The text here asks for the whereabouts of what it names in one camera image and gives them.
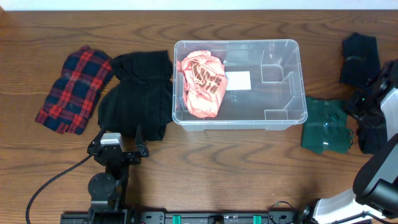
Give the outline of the clear plastic storage bin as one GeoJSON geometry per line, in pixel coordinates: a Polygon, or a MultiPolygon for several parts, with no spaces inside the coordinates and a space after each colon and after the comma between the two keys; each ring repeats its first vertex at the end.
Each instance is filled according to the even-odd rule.
{"type": "Polygon", "coordinates": [[[295,40],[180,40],[174,46],[174,63],[197,50],[218,57],[225,72],[250,71],[251,89],[226,90],[216,117],[197,118],[183,102],[183,74],[174,70],[172,118],[184,130],[285,130],[306,121],[300,49],[295,40]]]}

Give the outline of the dark green garment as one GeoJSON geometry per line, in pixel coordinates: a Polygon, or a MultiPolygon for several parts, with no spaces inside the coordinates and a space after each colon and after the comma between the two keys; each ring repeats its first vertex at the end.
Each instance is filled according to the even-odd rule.
{"type": "Polygon", "coordinates": [[[308,96],[306,103],[308,118],[303,124],[301,146],[317,154],[347,153],[353,144],[354,132],[346,126],[345,102],[308,96]]]}

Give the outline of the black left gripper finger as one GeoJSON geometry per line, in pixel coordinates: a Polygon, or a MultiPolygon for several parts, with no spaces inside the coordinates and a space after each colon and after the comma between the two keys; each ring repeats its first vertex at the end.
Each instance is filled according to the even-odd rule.
{"type": "Polygon", "coordinates": [[[96,135],[96,137],[94,138],[92,144],[96,145],[96,144],[100,144],[101,138],[103,136],[103,134],[106,133],[105,127],[102,126],[99,133],[96,135]]]}
{"type": "Polygon", "coordinates": [[[135,146],[139,152],[147,152],[147,144],[140,125],[136,129],[135,146]]]}

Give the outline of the navy garment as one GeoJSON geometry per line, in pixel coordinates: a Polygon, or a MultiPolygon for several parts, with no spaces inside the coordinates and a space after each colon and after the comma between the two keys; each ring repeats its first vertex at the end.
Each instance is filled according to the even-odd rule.
{"type": "Polygon", "coordinates": [[[377,39],[352,33],[342,41],[343,64],[340,83],[356,88],[355,95],[364,100],[381,70],[377,39]]]}

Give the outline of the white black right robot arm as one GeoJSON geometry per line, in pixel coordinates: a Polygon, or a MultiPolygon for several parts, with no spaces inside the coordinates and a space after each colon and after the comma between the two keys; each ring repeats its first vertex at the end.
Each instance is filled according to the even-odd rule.
{"type": "Polygon", "coordinates": [[[317,200],[298,223],[366,223],[397,218],[397,61],[384,64],[371,93],[354,104],[353,117],[367,128],[385,128],[386,144],[357,173],[352,188],[317,200]]]}

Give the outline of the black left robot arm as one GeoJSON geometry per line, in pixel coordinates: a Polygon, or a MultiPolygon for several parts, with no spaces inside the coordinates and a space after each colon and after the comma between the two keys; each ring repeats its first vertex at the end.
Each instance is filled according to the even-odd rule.
{"type": "Polygon", "coordinates": [[[139,223],[138,214],[126,204],[126,193],[129,167],[149,156],[140,126],[136,129],[135,147],[135,151],[125,152],[121,134],[107,133],[104,128],[89,144],[87,153],[104,166],[105,171],[94,175],[88,183],[91,207],[86,223],[139,223]]]}

